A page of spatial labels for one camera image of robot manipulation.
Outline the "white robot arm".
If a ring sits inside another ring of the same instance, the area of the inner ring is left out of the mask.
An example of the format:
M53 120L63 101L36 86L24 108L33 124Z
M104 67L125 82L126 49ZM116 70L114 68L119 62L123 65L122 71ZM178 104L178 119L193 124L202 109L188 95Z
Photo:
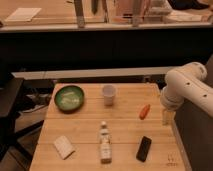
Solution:
M213 87L206 84L206 66L191 62L169 70L161 90L163 124L168 125L178 115L192 120L205 114L213 118Z

